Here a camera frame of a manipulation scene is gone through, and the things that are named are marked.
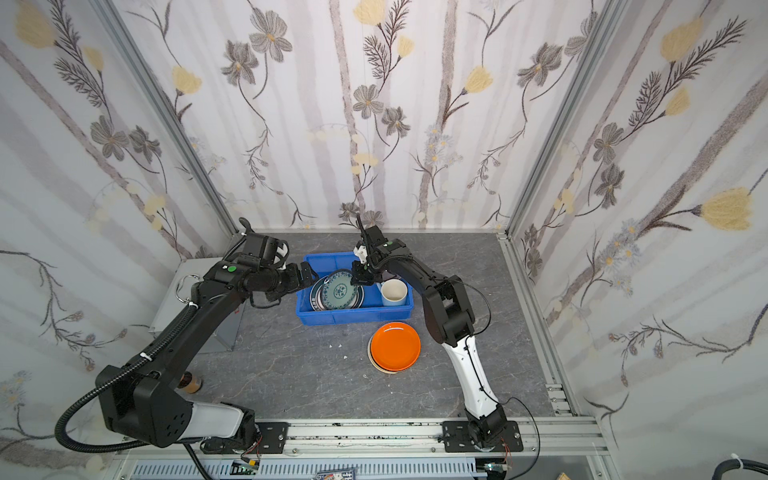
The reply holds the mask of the cream mug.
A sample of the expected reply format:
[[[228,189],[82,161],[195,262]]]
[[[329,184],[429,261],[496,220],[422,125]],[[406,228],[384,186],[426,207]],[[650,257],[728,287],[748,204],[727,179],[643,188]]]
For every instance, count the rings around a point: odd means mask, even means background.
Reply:
[[[378,285],[382,299],[382,305],[385,307],[397,307],[406,303],[409,288],[405,282],[400,279],[392,278]]]

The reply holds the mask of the green patterned plate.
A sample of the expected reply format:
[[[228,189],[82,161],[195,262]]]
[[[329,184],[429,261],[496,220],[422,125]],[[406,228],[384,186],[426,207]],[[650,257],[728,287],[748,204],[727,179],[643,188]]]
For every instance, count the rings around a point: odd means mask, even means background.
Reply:
[[[352,282],[348,269],[339,269],[321,280],[317,299],[324,310],[355,309],[362,305],[364,289]]]

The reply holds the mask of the orange plate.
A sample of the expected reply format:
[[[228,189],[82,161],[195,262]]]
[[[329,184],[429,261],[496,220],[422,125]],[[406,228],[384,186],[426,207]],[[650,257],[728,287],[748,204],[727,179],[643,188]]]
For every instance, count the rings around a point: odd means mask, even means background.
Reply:
[[[421,353],[416,330],[403,322],[390,322],[373,334],[373,354],[384,368],[401,372],[409,369]]]

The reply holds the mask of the striped rim white plate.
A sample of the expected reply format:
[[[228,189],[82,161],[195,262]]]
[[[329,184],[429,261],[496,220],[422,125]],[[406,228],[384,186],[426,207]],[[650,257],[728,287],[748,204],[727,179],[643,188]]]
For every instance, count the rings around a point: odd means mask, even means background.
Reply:
[[[313,311],[324,311],[325,307],[322,303],[321,290],[323,287],[323,279],[318,279],[310,289],[309,301]]]

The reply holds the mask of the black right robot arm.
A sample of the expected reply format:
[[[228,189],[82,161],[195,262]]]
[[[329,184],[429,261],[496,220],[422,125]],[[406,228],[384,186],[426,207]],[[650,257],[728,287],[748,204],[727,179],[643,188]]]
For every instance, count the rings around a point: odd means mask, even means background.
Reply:
[[[507,425],[504,407],[492,391],[476,342],[476,317],[460,277],[446,276],[418,260],[399,240],[389,240],[377,226],[357,220],[361,240],[352,263],[352,283],[371,286],[386,273],[405,281],[421,296],[424,320],[432,339],[442,345],[459,380],[472,443],[488,449]]]

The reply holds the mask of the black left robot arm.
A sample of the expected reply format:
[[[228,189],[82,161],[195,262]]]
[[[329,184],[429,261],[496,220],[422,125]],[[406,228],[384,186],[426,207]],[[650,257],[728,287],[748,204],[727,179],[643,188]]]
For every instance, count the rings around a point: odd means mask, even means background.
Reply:
[[[98,375],[106,428],[160,448],[188,439],[215,439],[234,450],[256,443],[252,410],[193,402],[177,386],[208,339],[253,294],[274,304],[314,283],[309,263],[290,263],[288,255],[286,242],[249,233],[202,274],[187,305],[142,352]]]

